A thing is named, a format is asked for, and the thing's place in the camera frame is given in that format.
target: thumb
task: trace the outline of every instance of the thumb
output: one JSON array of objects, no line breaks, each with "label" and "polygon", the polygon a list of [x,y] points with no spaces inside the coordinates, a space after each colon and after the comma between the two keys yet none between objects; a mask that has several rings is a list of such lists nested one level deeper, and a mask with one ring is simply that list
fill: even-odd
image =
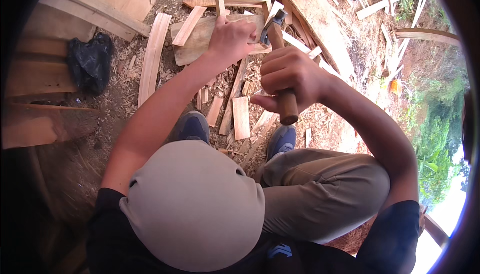
[{"label": "thumb", "polygon": [[253,95],[250,97],[250,102],[253,104],[258,104],[267,111],[278,113],[279,108],[276,97]]}]

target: shoe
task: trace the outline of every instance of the shoe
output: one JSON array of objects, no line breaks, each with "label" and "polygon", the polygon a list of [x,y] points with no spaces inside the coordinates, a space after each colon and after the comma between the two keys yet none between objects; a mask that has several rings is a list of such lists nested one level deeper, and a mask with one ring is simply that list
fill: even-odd
[{"label": "shoe", "polygon": [[210,144],[210,128],[207,118],[195,110],[182,116],[175,125],[177,141],[202,140]]},{"label": "shoe", "polygon": [[267,162],[279,153],[285,153],[293,150],[295,140],[297,139],[297,130],[293,125],[282,125],[273,133],[268,142]]}]

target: dirt ground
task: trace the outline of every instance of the dirt ground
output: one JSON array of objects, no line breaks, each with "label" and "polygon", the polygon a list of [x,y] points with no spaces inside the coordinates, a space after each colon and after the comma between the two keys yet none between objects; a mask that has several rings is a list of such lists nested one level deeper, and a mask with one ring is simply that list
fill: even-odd
[{"label": "dirt ground", "polygon": [[[378,12],[366,19],[358,20],[355,12],[362,7],[356,1],[351,8],[342,0],[337,10],[343,14],[343,20],[337,17],[341,27],[343,40],[347,45],[350,58],[353,62],[355,73],[354,87],[362,92],[373,102],[377,102],[382,109],[397,119],[404,104],[397,96],[390,94],[386,89],[381,88],[380,77],[385,54],[385,39],[380,30],[380,24],[384,23],[389,31],[393,30],[393,18],[383,12]],[[232,13],[243,13],[245,8],[229,8]],[[261,13],[255,9],[248,8],[253,13]],[[156,0],[153,8],[145,19],[145,23],[152,25],[157,13],[168,13],[172,15],[171,23],[184,21],[190,12],[190,8],[182,4],[182,0]],[[215,15],[214,8],[208,8],[205,15]],[[70,225],[74,231],[81,231],[90,217],[99,183],[103,176],[110,151],[115,144],[120,131],[135,113],[137,106],[138,90],[140,84],[141,67],[144,59],[147,38],[137,35],[132,42],[128,43],[119,37],[108,33],[113,40],[115,51],[111,62],[110,83],[102,95],[90,97],[85,95],[71,94],[59,98],[56,102],[69,106],[82,106],[100,110],[98,129],[95,133],[61,144],[37,146],[37,153],[40,165],[45,176],[47,188],[52,196],[58,217]],[[180,72],[183,67],[178,67],[174,60],[172,39],[170,31],[167,32],[165,46],[162,50],[158,86]],[[135,56],[135,62],[131,69],[129,62]],[[258,91],[260,86],[260,67],[264,55],[251,56],[248,63],[246,76],[253,80],[249,95]],[[206,115],[213,96],[224,98],[224,104],[220,111],[217,126],[211,129],[211,145],[216,148],[226,148],[227,137],[218,134],[219,123],[227,99],[230,95],[234,74],[238,65],[229,68],[219,74],[212,87],[208,87],[209,101],[203,104],[201,112]],[[196,98],[193,98],[184,112],[193,110],[196,106]],[[260,117],[262,109],[249,104],[250,127]],[[260,142],[252,159],[245,164],[245,171],[253,175],[258,166],[263,163],[266,156],[267,141],[276,127],[279,126],[276,120],[265,138],[258,137]],[[346,123],[339,115],[321,104],[314,104],[305,110],[301,115],[297,127],[297,144],[295,148],[305,147],[305,130],[312,128],[312,141],[310,147],[322,148],[348,153],[370,153],[363,143],[363,140],[354,129]],[[231,149],[245,152],[248,155],[249,148],[253,145],[250,139],[234,142]],[[244,162],[245,156],[230,156],[239,164]]]}]

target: right hand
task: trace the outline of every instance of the right hand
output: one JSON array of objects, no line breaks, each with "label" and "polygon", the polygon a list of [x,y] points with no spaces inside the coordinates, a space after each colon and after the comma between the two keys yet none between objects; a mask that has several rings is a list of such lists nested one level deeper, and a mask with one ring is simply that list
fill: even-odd
[{"label": "right hand", "polygon": [[[313,103],[322,103],[330,93],[331,85],[339,80],[294,46],[269,53],[263,60],[260,74],[261,86],[267,94],[275,95],[278,91],[292,88],[299,112]],[[250,102],[271,112],[279,111],[276,97],[254,95]]]}]

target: person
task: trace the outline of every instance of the person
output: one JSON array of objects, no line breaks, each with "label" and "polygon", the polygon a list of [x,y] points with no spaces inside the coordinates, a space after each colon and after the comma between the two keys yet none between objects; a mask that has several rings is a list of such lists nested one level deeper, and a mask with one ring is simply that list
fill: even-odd
[{"label": "person", "polygon": [[[131,117],[105,169],[88,224],[91,273],[409,273],[415,264],[417,159],[399,126],[295,47],[273,50],[264,91],[293,88],[298,110],[319,102],[347,120],[374,157],[294,149],[281,126],[255,174],[209,145],[195,93],[252,49],[254,23],[218,17],[208,50]],[[277,112],[275,96],[251,103]],[[175,141],[163,145],[171,131]],[[321,244],[378,213],[353,257]]]}]

